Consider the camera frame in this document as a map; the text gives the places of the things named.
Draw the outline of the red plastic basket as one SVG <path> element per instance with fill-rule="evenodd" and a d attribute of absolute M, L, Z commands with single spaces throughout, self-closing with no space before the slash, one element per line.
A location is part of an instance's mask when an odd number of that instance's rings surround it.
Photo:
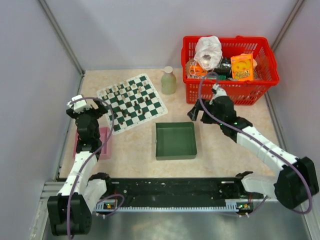
<path fill-rule="evenodd" d="M 185 36 L 182 40 L 182 78 L 188 104 L 196 103 L 201 77 L 207 73 L 198 64 L 191 64 L 199 39 L 199 36 Z M 219 40 L 222 46 L 222 60 L 214 71 L 219 75 L 219 84 L 236 105 L 253 105 L 270 87 L 279 83 L 276 59 L 265 37 L 236 36 L 221 37 Z M 231 57 L 240 54 L 252 54 L 253 59 L 257 62 L 253 70 L 252 81 L 233 79 Z"/>

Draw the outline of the white plastic bag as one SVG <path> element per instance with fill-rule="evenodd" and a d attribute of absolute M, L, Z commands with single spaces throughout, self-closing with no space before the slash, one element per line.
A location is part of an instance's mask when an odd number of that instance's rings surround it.
<path fill-rule="evenodd" d="M 193 59 L 206 71 L 215 69 L 223 58 L 222 44 L 216 36 L 200 37 Z"/>

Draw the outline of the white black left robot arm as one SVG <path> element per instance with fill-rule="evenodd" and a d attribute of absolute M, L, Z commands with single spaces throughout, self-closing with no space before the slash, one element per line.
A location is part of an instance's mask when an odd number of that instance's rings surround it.
<path fill-rule="evenodd" d="M 54 236 L 86 235 L 92 225 L 92 213 L 100 198 L 109 198 L 114 191 L 108 183 L 108 175 L 92 175 L 101 149 L 105 145 L 100 140 L 98 120 L 108 113 L 97 98 L 94 108 L 83 95 L 72 97 L 67 103 L 66 113 L 75 120 L 77 127 L 76 153 L 72 169 L 56 195 L 47 201 L 51 232 Z"/>

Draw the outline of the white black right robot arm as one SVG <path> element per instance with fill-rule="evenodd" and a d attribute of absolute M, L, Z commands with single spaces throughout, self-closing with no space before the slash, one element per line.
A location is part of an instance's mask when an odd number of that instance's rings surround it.
<path fill-rule="evenodd" d="M 313 196 L 319 192 L 314 162 L 307 156 L 299 158 L 280 148 L 264 137 L 253 124 L 237 116 L 232 100 L 227 95 L 216 95 L 212 100 L 198 99 L 187 116 L 196 121 L 202 111 L 201 122 L 219 125 L 223 134 L 238 145 L 250 150 L 274 173 L 273 176 L 258 175 L 249 171 L 233 185 L 239 198 L 250 193 L 277 199 L 284 207 L 295 210 L 308 201 L 311 212 Z"/>

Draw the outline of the orange white packet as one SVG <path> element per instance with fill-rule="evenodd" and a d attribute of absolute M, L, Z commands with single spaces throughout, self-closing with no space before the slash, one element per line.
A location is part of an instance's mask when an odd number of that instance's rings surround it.
<path fill-rule="evenodd" d="M 194 59 L 190 59 L 186 63 L 185 72 L 188 79 L 201 79 L 208 73 L 208 71 L 203 69 Z"/>

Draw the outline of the green square tray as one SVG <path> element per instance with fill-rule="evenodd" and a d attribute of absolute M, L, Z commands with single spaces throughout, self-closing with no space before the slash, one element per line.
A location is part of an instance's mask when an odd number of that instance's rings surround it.
<path fill-rule="evenodd" d="M 155 158 L 158 161 L 196 158 L 198 151 L 194 123 L 157 122 L 155 136 Z"/>

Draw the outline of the orange snack box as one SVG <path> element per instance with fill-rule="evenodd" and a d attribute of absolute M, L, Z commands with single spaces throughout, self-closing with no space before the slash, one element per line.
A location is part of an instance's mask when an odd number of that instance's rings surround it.
<path fill-rule="evenodd" d="M 252 53 L 243 53 L 241 55 L 232 56 L 230 61 L 233 79 L 239 82 L 254 80 L 254 61 Z"/>

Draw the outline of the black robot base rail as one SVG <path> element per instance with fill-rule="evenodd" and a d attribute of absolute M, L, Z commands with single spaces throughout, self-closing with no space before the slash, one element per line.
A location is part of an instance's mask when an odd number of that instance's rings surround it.
<path fill-rule="evenodd" d="M 107 181 L 100 213 L 229 212 L 250 213 L 260 193 L 245 191 L 237 177 L 114 178 Z"/>

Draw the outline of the black wrapped package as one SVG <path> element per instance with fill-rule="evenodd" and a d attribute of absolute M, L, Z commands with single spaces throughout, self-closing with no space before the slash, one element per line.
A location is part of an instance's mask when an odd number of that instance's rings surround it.
<path fill-rule="evenodd" d="M 229 57 L 223 57 L 220 63 L 213 69 L 213 72 L 218 75 L 230 77 L 232 75 L 231 59 Z"/>

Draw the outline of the green white chess mat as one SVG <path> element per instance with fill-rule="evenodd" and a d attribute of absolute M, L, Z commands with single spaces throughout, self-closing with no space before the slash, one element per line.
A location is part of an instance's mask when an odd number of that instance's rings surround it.
<path fill-rule="evenodd" d="M 106 117 L 113 135 L 118 135 L 168 113 L 165 103 L 147 74 L 104 87 L 97 97 L 112 107 Z"/>

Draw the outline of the green lotion bottle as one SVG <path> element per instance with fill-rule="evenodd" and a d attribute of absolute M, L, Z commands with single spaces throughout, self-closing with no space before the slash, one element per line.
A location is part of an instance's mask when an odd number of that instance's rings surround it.
<path fill-rule="evenodd" d="M 177 90 L 177 79 L 171 66 L 166 66 L 161 77 L 161 92 L 164 95 L 172 95 Z"/>

